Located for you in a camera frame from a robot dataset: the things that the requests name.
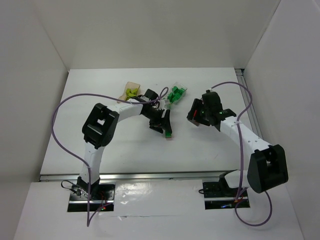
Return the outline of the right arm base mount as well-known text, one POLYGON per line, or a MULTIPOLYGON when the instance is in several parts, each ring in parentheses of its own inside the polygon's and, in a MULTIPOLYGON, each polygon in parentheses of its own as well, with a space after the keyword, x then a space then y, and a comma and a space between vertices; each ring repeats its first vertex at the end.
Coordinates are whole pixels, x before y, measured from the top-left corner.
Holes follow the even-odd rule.
POLYGON ((238 208, 250 208, 248 193, 245 191, 235 200, 238 187, 229 187, 224 176, 220 175, 218 181, 203 182, 202 189, 198 193, 204 197, 206 210, 226 210, 238 208))

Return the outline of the lime long lego brick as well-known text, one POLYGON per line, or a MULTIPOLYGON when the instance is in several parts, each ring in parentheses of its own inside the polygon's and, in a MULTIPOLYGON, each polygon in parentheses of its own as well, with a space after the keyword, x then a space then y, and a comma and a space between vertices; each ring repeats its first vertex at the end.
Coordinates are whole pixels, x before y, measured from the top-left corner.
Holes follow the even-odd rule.
POLYGON ((136 97, 139 92, 138 88, 127 88, 125 91, 125 100, 131 99, 133 97, 136 97))

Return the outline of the green curved brick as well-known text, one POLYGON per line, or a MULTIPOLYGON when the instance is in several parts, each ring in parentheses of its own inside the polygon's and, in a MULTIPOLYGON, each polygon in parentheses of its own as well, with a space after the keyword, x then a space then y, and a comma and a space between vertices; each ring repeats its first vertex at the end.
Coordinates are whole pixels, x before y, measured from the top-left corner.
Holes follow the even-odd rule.
POLYGON ((181 99, 186 92, 186 89, 181 87, 179 88, 178 86, 174 85, 173 88, 171 89, 171 92, 167 95, 167 99, 169 102, 172 104, 174 102, 177 102, 179 99, 181 99))

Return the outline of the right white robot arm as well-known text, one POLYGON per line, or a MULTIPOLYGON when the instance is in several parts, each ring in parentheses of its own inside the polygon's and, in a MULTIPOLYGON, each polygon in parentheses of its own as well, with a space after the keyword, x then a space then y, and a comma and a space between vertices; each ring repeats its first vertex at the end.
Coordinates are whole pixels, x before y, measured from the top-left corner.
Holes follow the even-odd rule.
POLYGON ((240 165, 221 175, 229 188, 251 188, 260 194, 289 180, 285 150, 272 145, 246 127, 229 108, 223 109, 219 95, 207 90, 200 99, 194 99, 187 119, 198 125, 213 126, 233 140, 240 148, 240 165))

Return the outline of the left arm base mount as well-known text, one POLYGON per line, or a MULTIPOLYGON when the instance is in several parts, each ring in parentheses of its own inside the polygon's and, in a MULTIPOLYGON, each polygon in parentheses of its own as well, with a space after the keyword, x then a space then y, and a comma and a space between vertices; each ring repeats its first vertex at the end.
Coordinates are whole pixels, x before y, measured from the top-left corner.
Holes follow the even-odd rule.
MULTIPOLYGON (((113 212, 115 187, 115 184, 100 184, 93 196, 90 197, 89 211, 93 213, 100 208, 100 212, 113 212)), ((73 185, 71 189, 67 212, 87 212, 88 194, 77 185, 73 185)))

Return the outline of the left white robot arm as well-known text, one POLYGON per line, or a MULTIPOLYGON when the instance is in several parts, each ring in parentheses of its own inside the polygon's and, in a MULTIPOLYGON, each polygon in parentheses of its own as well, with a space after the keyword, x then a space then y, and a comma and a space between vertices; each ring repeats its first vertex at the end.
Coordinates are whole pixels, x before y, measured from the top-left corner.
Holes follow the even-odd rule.
POLYGON ((105 147, 114 137, 117 124, 125 119, 142 115, 149 119, 149 128, 160 134, 171 134, 171 110, 156 107, 159 97, 148 89, 145 94, 134 96, 127 101, 106 106, 97 103, 82 127, 85 153, 82 170, 77 185, 90 197, 97 191, 100 183, 100 165, 105 147))

